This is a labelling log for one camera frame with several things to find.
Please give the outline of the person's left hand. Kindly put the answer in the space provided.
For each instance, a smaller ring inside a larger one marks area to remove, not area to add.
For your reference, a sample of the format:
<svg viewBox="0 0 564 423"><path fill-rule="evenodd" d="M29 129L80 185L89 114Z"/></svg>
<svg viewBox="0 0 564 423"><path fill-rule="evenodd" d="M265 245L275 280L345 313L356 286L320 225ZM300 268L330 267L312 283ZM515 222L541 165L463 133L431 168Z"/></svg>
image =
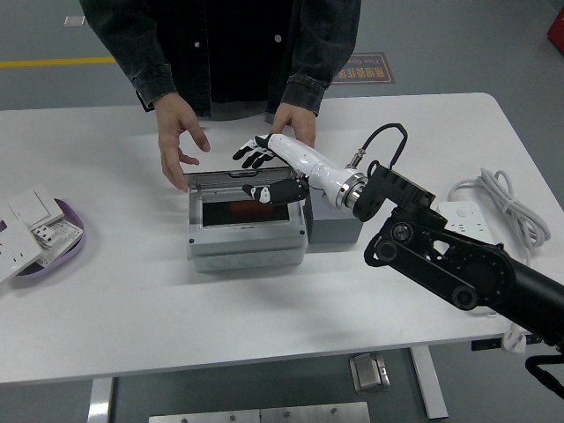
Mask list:
<svg viewBox="0 0 564 423"><path fill-rule="evenodd" d="M287 103L280 103L274 115L271 134L281 134L288 126L295 138L311 148L315 147L316 114L308 109Z"/></svg>

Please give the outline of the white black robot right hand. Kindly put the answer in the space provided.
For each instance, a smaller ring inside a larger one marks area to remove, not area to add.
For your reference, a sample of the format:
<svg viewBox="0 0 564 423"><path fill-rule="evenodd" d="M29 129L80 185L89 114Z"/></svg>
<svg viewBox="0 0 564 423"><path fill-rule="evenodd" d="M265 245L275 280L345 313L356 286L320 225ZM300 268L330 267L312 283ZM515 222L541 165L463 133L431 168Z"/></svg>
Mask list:
<svg viewBox="0 0 564 423"><path fill-rule="evenodd" d="M259 168L278 158L295 172L294 178L274 182L266 187L247 185L243 190L263 204L289 204L305 198L310 188L322 190L332 205L339 209L353 207L353 189L365 182L365 177L351 167L339 167L317 150L283 135L256 136L234 154L243 168Z"/></svg>

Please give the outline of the person's right hand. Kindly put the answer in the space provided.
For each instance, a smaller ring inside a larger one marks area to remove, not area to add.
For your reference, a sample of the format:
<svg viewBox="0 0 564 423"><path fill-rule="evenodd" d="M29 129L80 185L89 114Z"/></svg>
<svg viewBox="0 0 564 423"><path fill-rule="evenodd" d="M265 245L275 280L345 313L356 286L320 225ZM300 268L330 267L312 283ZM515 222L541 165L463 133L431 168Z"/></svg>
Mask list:
<svg viewBox="0 0 564 423"><path fill-rule="evenodd" d="M158 147L163 175L182 192L189 190L182 164L199 165L199 160L186 155L180 137L188 132L198 149L209 152L211 145L192 107L178 93L167 93L153 102L158 124Z"/></svg>

